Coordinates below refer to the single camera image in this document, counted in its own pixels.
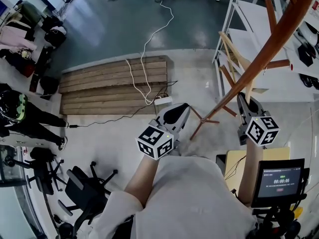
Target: monitor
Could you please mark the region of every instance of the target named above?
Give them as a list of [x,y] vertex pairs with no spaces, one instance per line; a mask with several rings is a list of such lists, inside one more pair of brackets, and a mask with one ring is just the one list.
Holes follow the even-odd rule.
[[301,193],[304,159],[260,161],[252,207],[294,203]]

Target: person in black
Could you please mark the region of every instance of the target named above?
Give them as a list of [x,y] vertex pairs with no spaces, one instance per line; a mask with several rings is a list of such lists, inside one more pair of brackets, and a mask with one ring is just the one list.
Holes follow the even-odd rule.
[[[0,93],[7,90],[11,90],[9,85],[0,83]],[[40,123],[57,127],[66,127],[68,123],[55,115],[41,111],[31,102],[27,102],[25,110],[25,119],[19,123],[11,123],[9,119],[0,113],[0,137],[9,136],[9,130],[15,131],[27,135],[30,138],[44,139],[54,142],[59,147],[59,150],[63,150],[65,148],[67,138],[55,135]]]

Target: concrete floor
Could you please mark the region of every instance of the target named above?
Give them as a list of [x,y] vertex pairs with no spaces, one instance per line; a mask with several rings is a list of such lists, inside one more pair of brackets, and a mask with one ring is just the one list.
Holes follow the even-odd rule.
[[[174,19],[154,36],[147,51],[215,49],[229,0],[164,0]],[[66,11],[66,41],[54,52],[47,74],[70,67],[142,52],[150,35],[171,15],[154,0],[73,0]],[[237,15],[232,27],[242,29]]]
[[[150,52],[148,56],[157,55],[159,52]],[[162,51],[170,59],[168,63],[168,77],[170,80],[178,80],[171,88],[171,96],[174,103],[187,102],[192,105],[201,115],[207,114],[217,102],[217,81],[215,70],[211,63],[213,50],[169,50]],[[300,127],[305,119],[316,109],[319,103],[265,103],[264,108],[269,110],[281,131],[276,138],[273,147],[282,147],[289,139],[287,145],[291,146],[291,158],[305,158],[306,167],[311,168],[311,181],[306,190],[319,182],[319,158],[317,157],[318,146],[315,138],[319,135],[319,113],[307,120]],[[234,111],[238,111],[235,104],[229,104]],[[94,121],[106,121],[119,116],[69,116],[70,124],[88,125]],[[134,116],[131,119],[122,119],[118,122],[110,122],[104,125],[92,125],[88,128],[67,129],[66,136],[69,141],[63,152],[54,152],[58,157],[63,158],[64,178],[67,180],[65,172],[67,169],[77,165],[87,174],[90,173],[89,165],[91,161],[96,161],[96,171],[101,178],[107,178],[113,169],[118,169],[119,174],[107,185],[109,190],[123,189],[135,172],[142,154],[138,152],[135,137],[139,135],[143,126],[154,116]],[[225,111],[220,111],[214,120],[220,124],[205,124],[198,132],[193,141],[189,137],[197,127],[199,121],[191,113],[189,120],[183,131],[181,131],[181,152],[182,155],[199,155],[216,159],[216,155],[225,154],[228,150],[243,149],[239,145],[237,129],[239,119],[232,117]],[[303,230],[300,236],[305,236],[310,229],[318,223],[318,214],[313,206],[318,206],[318,190],[316,186],[309,192],[306,200],[302,201],[304,208],[300,221]],[[78,217],[76,213],[73,217],[67,216],[57,205],[57,200],[61,199],[66,205],[72,202],[64,192],[56,192],[49,196],[52,212],[61,219],[74,222]],[[92,228],[84,225],[80,234],[84,235]]]

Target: screen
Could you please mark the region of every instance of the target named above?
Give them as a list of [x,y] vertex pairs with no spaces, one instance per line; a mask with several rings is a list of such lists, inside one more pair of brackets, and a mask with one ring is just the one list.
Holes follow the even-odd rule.
[[258,197],[295,195],[298,190],[301,167],[264,169]]

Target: white shirt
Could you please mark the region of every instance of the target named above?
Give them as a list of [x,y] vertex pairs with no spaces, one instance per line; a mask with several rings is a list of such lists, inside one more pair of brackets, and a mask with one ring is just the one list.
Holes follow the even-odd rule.
[[135,215],[131,238],[244,239],[255,228],[251,210],[227,188],[209,159],[167,156],[160,160],[145,209],[134,196],[112,192],[90,239],[112,239]]

